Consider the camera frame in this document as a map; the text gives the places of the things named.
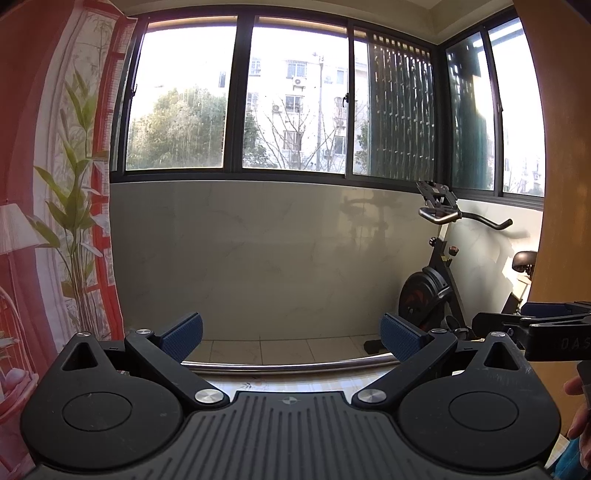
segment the printed curtain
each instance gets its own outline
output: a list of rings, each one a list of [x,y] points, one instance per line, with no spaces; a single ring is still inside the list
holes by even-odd
[[[0,480],[33,467],[20,414],[63,345],[123,337],[108,160],[133,27],[103,0],[0,18]]]

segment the window sill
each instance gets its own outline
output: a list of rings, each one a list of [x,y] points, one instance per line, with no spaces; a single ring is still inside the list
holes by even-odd
[[[529,208],[532,210],[544,210],[544,198],[520,193],[503,192],[502,197],[495,196],[494,192],[487,190],[452,188],[453,193],[459,199],[475,200],[477,202],[500,203],[513,207]]]
[[[138,181],[177,181],[177,180],[245,180],[245,181],[286,181],[292,183],[313,183],[345,187],[393,190],[398,192],[416,193],[414,181],[380,179],[364,175],[352,175],[347,178],[340,173],[327,173],[308,170],[274,170],[247,168],[235,173],[227,173],[221,168],[188,168],[162,170],[132,170],[124,174],[111,172],[111,183],[127,183]]]

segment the white marble wall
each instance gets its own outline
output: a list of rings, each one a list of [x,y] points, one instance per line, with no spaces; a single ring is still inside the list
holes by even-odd
[[[471,321],[478,312],[502,310],[517,282],[517,272],[511,268],[513,255],[538,249],[542,212],[473,200],[460,200],[458,205],[465,212],[478,213],[496,223],[513,220],[513,225],[502,232],[469,219],[459,220],[448,230],[448,245],[460,249],[452,262],[452,273],[466,320]]]
[[[414,193],[317,184],[113,184],[125,326],[199,311],[210,340],[376,333],[428,261],[436,227],[422,205]]]

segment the lamp shade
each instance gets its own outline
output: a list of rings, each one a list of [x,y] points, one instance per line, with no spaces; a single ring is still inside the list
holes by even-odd
[[[0,255],[37,245],[41,240],[18,205],[0,205]]]

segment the blue object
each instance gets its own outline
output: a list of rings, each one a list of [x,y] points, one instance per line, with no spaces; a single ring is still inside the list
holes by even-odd
[[[158,346],[160,349],[177,362],[182,362],[197,348],[203,339],[201,315],[193,313],[180,323],[175,323],[170,330],[159,335],[159,339]]]
[[[521,307],[521,315],[525,317],[562,317],[572,315],[573,312],[567,307],[566,303],[542,303],[528,302]]]
[[[393,313],[386,313],[379,323],[379,335],[384,346],[398,360],[411,358],[426,344],[428,334]]]
[[[560,480],[583,480],[589,474],[579,460],[579,439],[569,442],[566,450],[558,457],[558,460],[548,468],[554,478]]]

